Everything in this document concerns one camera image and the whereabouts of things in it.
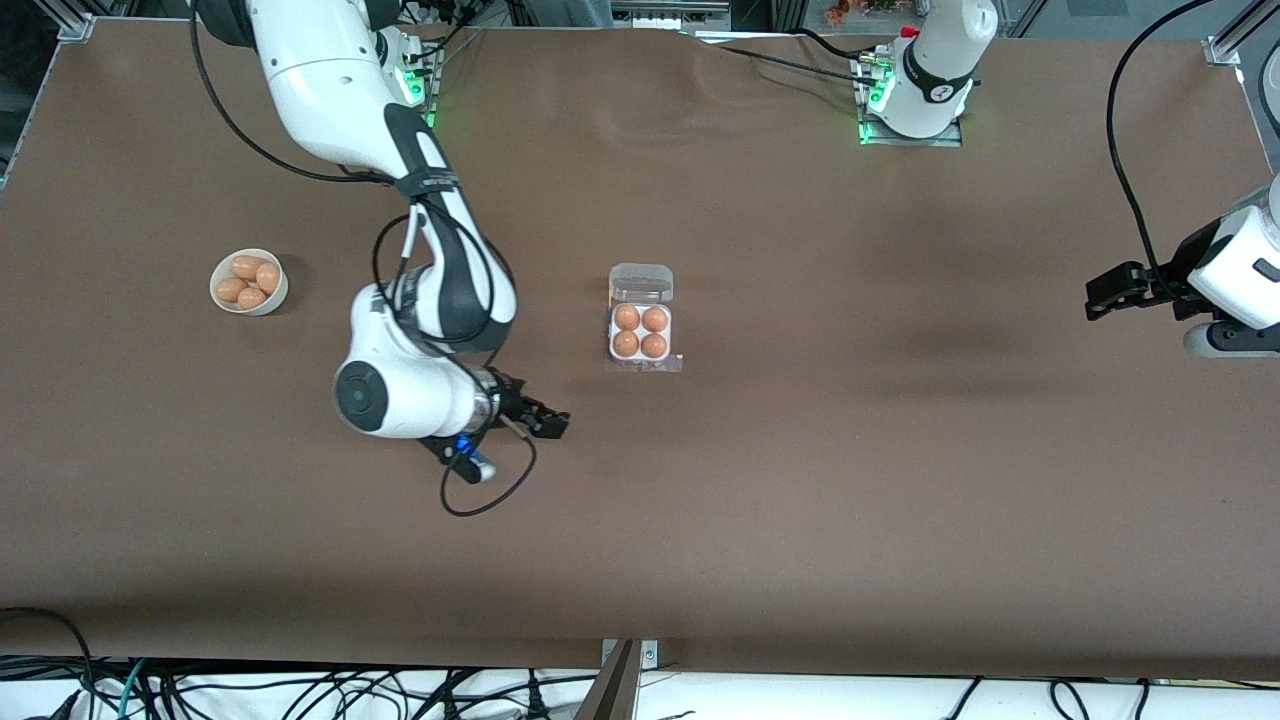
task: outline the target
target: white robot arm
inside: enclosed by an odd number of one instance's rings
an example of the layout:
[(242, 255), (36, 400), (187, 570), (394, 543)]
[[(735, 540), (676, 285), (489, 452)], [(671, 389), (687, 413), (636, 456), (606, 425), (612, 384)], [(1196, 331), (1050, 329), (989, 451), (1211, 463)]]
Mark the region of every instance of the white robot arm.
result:
[(257, 51), (280, 122), (298, 145), (332, 163), (372, 168), (407, 199), (402, 260), (419, 232), (430, 245), (430, 265), (404, 272), (402, 264), (389, 282), (356, 295), (351, 350), (334, 378), (343, 420), (372, 436), (421, 439), (470, 482), (488, 479), (493, 468), (472, 462), (475, 454), (457, 464), (460, 448), (472, 447), (466, 434), (507, 418), (535, 437), (559, 437), (567, 414), (521, 396), (521, 380), (453, 357), (502, 346), (516, 316), (516, 291), (401, 83), (402, 61), (440, 49), (424, 53), (417, 38), (389, 27), (399, 14), (396, 0), (196, 0), (192, 6), (215, 37)]

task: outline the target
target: floor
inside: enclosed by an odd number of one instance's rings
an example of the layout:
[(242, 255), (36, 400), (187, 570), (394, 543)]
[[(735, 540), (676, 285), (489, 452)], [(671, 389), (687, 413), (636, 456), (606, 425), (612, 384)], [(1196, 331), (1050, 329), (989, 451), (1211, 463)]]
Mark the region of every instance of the floor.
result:
[[(581, 671), (539, 671), (541, 679), (572, 675)], [(429, 692), (444, 673), (403, 673), (401, 680), (410, 692)], [(227, 683), (236, 685), (265, 684), (279, 680), (314, 679), (315, 675), (224, 675), (202, 676), (183, 684)], [(460, 687), (460, 693), (486, 694), (495, 689), (521, 685), (525, 670), (492, 670)], [(712, 673), (646, 673), (636, 705), (636, 720), (741, 720), (744, 717), (823, 717), (828, 720), (938, 720), (955, 716), (968, 679), (868, 678), (868, 676), (804, 676), (804, 675), (724, 675)], [(119, 687), (102, 689), (111, 694)], [(556, 720), (571, 717), (573, 706), (586, 694), (589, 683), (547, 685), (543, 700), (556, 712)], [(1073, 705), (1069, 691), (1059, 687), (1059, 700), (1073, 717), (1096, 720), (1129, 720), (1135, 716), (1139, 688), (1132, 684), (1074, 683), (1087, 714)], [(51, 714), (76, 689), (74, 680), (26, 680), (0, 684), (0, 720), (27, 720)], [(383, 685), (390, 692), (390, 685)], [(959, 720), (1027, 720), (1057, 717), (1050, 702), (1050, 684), (1043, 680), (983, 680), (959, 714)], [(298, 685), (265, 689), (205, 689), (183, 697), (214, 720), (275, 720), (301, 694)], [(317, 697), (308, 696), (305, 702)], [(463, 716), (475, 720), (513, 720), (520, 717), (527, 701), (521, 691), (506, 702), (476, 706)], [(411, 702), (416, 710), (417, 702)], [(129, 710), (140, 706), (131, 705)], [(394, 700), (367, 698), (353, 703), (348, 720), (394, 720), (403, 712)], [(93, 720), (110, 720), (100, 703)], [(305, 717), (294, 720), (328, 720), (338, 717), (337, 694), (317, 705)], [(435, 708), (426, 720), (440, 720)], [(1280, 716), (1280, 692), (1245, 688), (1204, 688), (1153, 685), (1142, 720), (1201, 720), (1231, 717), (1233, 720), (1274, 720)], [(84, 698), (76, 705), (70, 720), (87, 719)]]

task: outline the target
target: metal bracket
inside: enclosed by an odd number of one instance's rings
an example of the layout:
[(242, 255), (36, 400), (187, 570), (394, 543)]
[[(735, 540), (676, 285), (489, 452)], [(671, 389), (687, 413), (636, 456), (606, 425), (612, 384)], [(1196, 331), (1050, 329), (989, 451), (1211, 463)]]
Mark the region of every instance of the metal bracket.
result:
[[(604, 667), (586, 691), (573, 720), (635, 720), (641, 664), (658, 662), (657, 641), (604, 641)], [(653, 643), (652, 650), (645, 650)], [(652, 659), (646, 655), (653, 653)]]
[(1202, 40), (1201, 46), (1204, 49), (1204, 61), (1207, 61), (1211, 65), (1228, 67), (1228, 65), (1240, 64), (1240, 54), (1236, 53), (1235, 50), (1231, 50), (1225, 56), (1219, 55), (1217, 38), (1212, 35)]
[(74, 42), (79, 45), (88, 42), (88, 37), (93, 35), (93, 26), (97, 24), (97, 17), (84, 14), (79, 15), (79, 22), (70, 20), (69, 23), (63, 24), (61, 20), (59, 20), (59, 24), (61, 28), (58, 31), (58, 41)]
[(1249, 0), (1217, 35), (1204, 40), (1204, 59), (1211, 65), (1239, 65), (1240, 45), (1280, 10), (1280, 0)]
[[(600, 650), (600, 666), (603, 667), (609, 661), (609, 656), (613, 653), (613, 648), (617, 647), (618, 641), (604, 641)], [(655, 670), (658, 667), (658, 641), (640, 641), (640, 669), (641, 670)]]

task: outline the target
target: clear plastic lid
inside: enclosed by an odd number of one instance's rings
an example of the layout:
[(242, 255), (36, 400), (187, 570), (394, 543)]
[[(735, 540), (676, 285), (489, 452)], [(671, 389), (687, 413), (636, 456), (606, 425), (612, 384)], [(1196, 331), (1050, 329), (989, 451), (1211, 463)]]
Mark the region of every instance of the clear plastic lid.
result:
[(676, 275), (666, 265), (620, 263), (609, 270), (609, 297), (621, 302), (669, 302)]

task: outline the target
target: power cord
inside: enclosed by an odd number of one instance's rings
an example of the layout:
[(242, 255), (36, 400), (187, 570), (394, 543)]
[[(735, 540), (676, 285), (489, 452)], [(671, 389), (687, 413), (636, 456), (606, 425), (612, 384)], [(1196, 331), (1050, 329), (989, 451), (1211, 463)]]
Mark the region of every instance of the power cord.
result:
[(873, 81), (872, 78), (851, 76), (849, 73), (837, 73), (835, 70), (828, 70), (826, 68), (815, 68), (813, 65), (805, 65), (804, 63), (794, 63), (791, 60), (783, 60), (782, 58), (774, 58), (773, 55), (764, 55), (762, 53), (754, 53), (751, 50), (742, 50), (741, 47), (727, 47), (724, 45), (719, 45), (719, 49), (721, 50), (726, 50), (728, 53), (735, 53), (737, 55), (745, 55), (748, 58), (755, 58), (756, 60), (764, 60), (767, 63), (773, 63), (773, 64), (777, 64), (777, 65), (786, 65), (788, 68), (795, 68), (797, 70), (804, 70), (806, 73), (814, 73), (814, 74), (819, 74), (819, 76), (833, 77), (833, 78), (837, 78), (837, 79), (842, 79), (842, 81), (846, 81), (846, 82), (858, 83), (858, 85), (876, 85), (876, 81)]
[(1151, 272), (1160, 284), (1161, 290), (1169, 297), (1178, 297), (1165, 278), (1165, 273), (1160, 269), (1160, 261), (1156, 259), (1156, 249), (1151, 243), (1151, 233), (1147, 231), (1147, 219), (1142, 214), (1142, 208), (1138, 205), (1138, 199), (1133, 192), (1133, 186), (1129, 184), (1129, 176), (1124, 172), (1124, 164), (1120, 163), (1120, 152), (1116, 149), (1116, 128), (1115, 128), (1115, 109), (1116, 109), (1116, 90), (1120, 87), (1120, 77), (1124, 74), (1125, 68), (1129, 65), (1129, 59), (1137, 53), (1138, 47), (1146, 42), (1148, 37), (1156, 33), (1160, 28), (1165, 27), (1174, 19), (1199, 8), (1207, 5), (1213, 0), (1192, 0), (1185, 5), (1175, 8), (1166, 13), (1164, 17), (1151, 23), (1147, 29), (1142, 31), (1138, 37), (1134, 38), (1129, 47), (1120, 56), (1120, 63), (1116, 64), (1115, 73), (1111, 76), (1111, 87), (1107, 88), (1107, 150), (1111, 154), (1111, 167), (1115, 169), (1116, 179), (1120, 181), (1120, 188), (1124, 191), (1125, 200), (1129, 201), (1129, 209), (1133, 210), (1133, 219), (1138, 225), (1138, 237), (1142, 240), (1142, 249), (1147, 254), (1147, 264), (1151, 265)]
[(534, 669), (529, 669), (529, 712), (525, 714), (526, 720), (550, 720), (552, 712), (543, 701), (541, 684), (538, 682), (538, 673)]
[(969, 687), (966, 687), (964, 692), (960, 693), (960, 700), (956, 701), (956, 706), (951, 710), (951, 714), (943, 717), (942, 720), (957, 720), (960, 717), (960, 714), (964, 712), (964, 706), (969, 703), (969, 697), (973, 694), (973, 691), (978, 689), (978, 683), (980, 682), (982, 682), (982, 675), (974, 676), (973, 682), (969, 683)]
[[(1062, 705), (1057, 702), (1057, 688), (1062, 687), (1065, 687), (1068, 692), (1071, 693), (1071, 697), (1075, 700), (1075, 706), (1080, 708), (1080, 717), (1074, 717), (1071, 715), (1068, 715)], [(1084, 707), (1084, 701), (1080, 700), (1080, 693), (1075, 692), (1075, 687), (1073, 687), (1071, 683), (1068, 683), (1066, 680), (1053, 680), (1052, 683), (1050, 683), (1048, 700), (1050, 702), (1053, 703), (1053, 710), (1056, 710), (1057, 714), (1062, 716), (1062, 720), (1089, 720), (1089, 710)]]
[(82, 679), (82, 684), (88, 688), (88, 717), (97, 717), (93, 705), (96, 698), (93, 689), (93, 659), (88, 651), (88, 642), (84, 641), (84, 635), (79, 632), (79, 628), (76, 626), (76, 623), (72, 623), (70, 619), (61, 612), (54, 612), (52, 610), (45, 610), (44, 607), (0, 607), (0, 616), (3, 615), (36, 615), (38, 618), (54, 620), (72, 632), (72, 635), (76, 637), (76, 644), (79, 646), (81, 656), (84, 659), (84, 678)]
[(236, 120), (227, 113), (227, 108), (223, 106), (223, 101), (218, 99), (218, 91), (214, 90), (214, 83), (209, 79), (209, 70), (205, 68), (205, 58), (200, 53), (200, 33), (196, 29), (196, 8), (200, 5), (200, 0), (191, 0), (191, 17), (189, 17), (189, 31), (191, 31), (191, 55), (196, 60), (196, 72), (200, 73), (200, 82), (205, 86), (205, 92), (209, 95), (209, 101), (214, 104), (214, 109), (218, 110), (219, 117), (227, 123), (227, 127), (243, 142), (248, 145), (255, 152), (266, 158), (278, 168), (283, 168), (296, 176), (302, 176), (314, 181), (323, 182), (383, 182), (383, 179), (374, 179), (374, 173), (369, 177), (364, 174), (346, 174), (346, 176), (326, 176), (323, 173), (312, 173), (311, 170), (303, 170), (297, 165), (285, 163), (284, 160), (276, 158), (275, 155), (268, 152), (261, 145), (253, 142), (253, 140), (244, 135), (244, 131), (236, 124)]
[(787, 31), (787, 35), (803, 35), (805, 37), (809, 37), (814, 42), (820, 45), (822, 49), (826, 50), (827, 53), (831, 53), (832, 55), (837, 58), (844, 58), (846, 60), (856, 60), (858, 56), (861, 55), (863, 53), (869, 53), (872, 50), (876, 50), (874, 45), (872, 45), (870, 47), (863, 47), (861, 50), (841, 50), (840, 47), (836, 47), (831, 42), (827, 42), (826, 37), (818, 35), (817, 32), (806, 27), (791, 28)]
[[(448, 224), (452, 224), (453, 229), (458, 231), (467, 240), (467, 242), (471, 243), (471, 247), (476, 251), (476, 254), (477, 255), (481, 254), (480, 241), (476, 240), (476, 237), (470, 231), (467, 231), (467, 228), (465, 225), (462, 225), (462, 223), (460, 223), (456, 218), (453, 218), (453, 215), (451, 215), (447, 211), (442, 210), (440, 208), (435, 206), (435, 204), (431, 202), (431, 201), (425, 201), (421, 205), (415, 205), (413, 208), (411, 208), (411, 210), (410, 210), (408, 214), (401, 215), (401, 217), (390, 220), (389, 223), (387, 223), (383, 227), (383, 229), (379, 231), (378, 238), (374, 241), (374, 247), (372, 247), (372, 252), (371, 252), (371, 266), (372, 266), (372, 274), (374, 274), (374, 287), (378, 288), (379, 296), (381, 296), (383, 302), (387, 305), (388, 310), (390, 310), (392, 318), (396, 320), (396, 324), (398, 327), (403, 327), (402, 323), (401, 323), (401, 310), (402, 310), (402, 307), (401, 307), (399, 302), (393, 302), (393, 300), (399, 300), (399, 297), (401, 297), (399, 283), (401, 283), (401, 279), (403, 278), (403, 273), (404, 273), (404, 268), (406, 268), (406, 265), (408, 263), (408, 258), (406, 258), (403, 255), (401, 256), (401, 263), (398, 265), (397, 273), (396, 273), (394, 278), (390, 281), (390, 283), (384, 283), (383, 282), (381, 273), (378, 269), (378, 258), (379, 258), (379, 255), (381, 252), (381, 247), (383, 247), (383, 243), (387, 240), (388, 233), (390, 233), (390, 231), (394, 229), (398, 224), (401, 224), (401, 223), (403, 223), (406, 220), (410, 220), (411, 217), (413, 214), (419, 213), (420, 210), (425, 210), (429, 215), (431, 215), (434, 218), (438, 218), (438, 219), (440, 219), (440, 220), (443, 220), (443, 222), (445, 222)], [(415, 222), (410, 223), (410, 232), (411, 233), (417, 232), (416, 218), (415, 218)], [(497, 250), (492, 245), (489, 245), (488, 242), (485, 242), (485, 247), (488, 247), (492, 252), (494, 252), (494, 256), (498, 259), (498, 263), (503, 266), (503, 272), (507, 273), (508, 279), (512, 282), (512, 287), (515, 287), (515, 278), (511, 275), (511, 270), (509, 270), (509, 268), (507, 265), (506, 259), (502, 258), (502, 255), (498, 254)], [(471, 380), (475, 383), (476, 388), (479, 388), (479, 391), (481, 393), (486, 393), (488, 388), (485, 388), (485, 386), (480, 380), (480, 378), (477, 378), (475, 375), (475, 373), (471, 372), (470, 368), (467, 368), (461, 361), (458, 361), (453, 355), (447, 354), (442, 348), (439, 348), (438, 345), (439, 343), (466, 342), (466, 341), (474, 340), (474, 338), (479, 337), (481, 333), (484, 333), (484, 331), (492, 323), (490, 315), (492, 315), (493, 301), (494, 301), (494, 297), (495, 297), (495, 293), (494, 293), (495, 288), (494, 288), (493, 273), (492, 273), (492, 270), (489, 268), (489, 263), (484, 263), (484, 266), (485, 266), (485, 275), (486, 275), (486, 278), (489, 281), (489, 302), (490, 302), (490, 307), (485, 309), (484, 320), (483, 320), (483, 323), (481, 323), (481, 325), (479, 328), (476, 328), (471, 333), (467, 333), (466, 336), (461, 336), (461, 337), (457, 337), (457, 338), (435, 337), (435, 336), (431, 336), (429, 333), (424, 333), (424, 332), (419, 331), (420, 332), (420, 337), (422, 338), (422, 342), (428, 347), (434, 348), (438, 355), (440, 355), (442, 357), (444, 357), (449, 363), (453, 363), (454, 366), (457, 366), (460, 370), (462, 370), (463, 373), (466, 373), (471, 378)], [(392, 288), (390, 295), (387, 293), (387, 287)], [(493, 360), (494, 360), (494, 357), (497, 357), (499, 350), (502, 350), (502, 348), (497, 347), (489, 355), (489, 357), (485, 360), (485, 368), (489, 368), (493, 364)], [(475, 518), (476, 515), (483, 515), (484, 512), (488, 512), (488, 511), (493, 510), (494, 507), (502, 505), (512, 495), (515, 495), (516, 491), (518, 491), (521, 486), (525, 484), (525, 480), (529, 479), (529, 477), (534, 471), (534, 468), (538, 465), (538, 447), (534, 445), (532, 438), (530, 438), (527, 433), (525, 433), (524, 430), (521, 430), (515, 424), (507, 421), (506, 418), (500, 418), (499, 416), (499, 420), (503, 421), (504, 424), (507, 424), (507, 427), (509, 427), (520, 437), (520, 439), (524, 441), (525, 445), (529, 447), (529, 462), (525, 465), (525, 470), (520, 474), (520, 477), (516, 478), (516, 480), (506, 491), (503, 491), (502, 495), (499, 495), (494, 500), (492, 500), (492, 501), (489, 501), (489, 502), (486, 502), (486, 503), (484, 503), (484, 505), (481, 505), (479, 507), (475, 507), (475, 509), (471, 509), (471, 510), (458, 510), (457, 507), (454, 507), (449, 502), (449, 497), (448, 497), (449, 475), (453, 474), (453, 469), (457, 465), (458, 459), (462, 457), (461, 452), (454, 454), (453, 457), (449, 459), (448, 465), (444, 466), (444, 473), (440, 475), (440, 495), (439, 495), (439, 497), (440, 497), (440, 506), (444, 509), (445, 512), (448, 512), (449, 515), (452, 515), (454, 518)], [(471, 447), (472, 447), (472, 450), (479, 450), (480, 448), (480, 446), (484, 442), (485, 437), (488, 437), (490, 428), (492, 428), (492, 425), (488, 427), (488, 428), (484, 428), (483, 430), (480, 430), (480, 433), (477, 436), (475, 436), (474, 439), (471, 439)]]
[(1147, 710), (1147, 698), (1151, 697), (1151, 683), (1147, 678), (1138, 678), (1142, 692), (1138, 693), (1138, 706), (1133, 708), (1133, 720), (1142, 720), (1142, 712)]

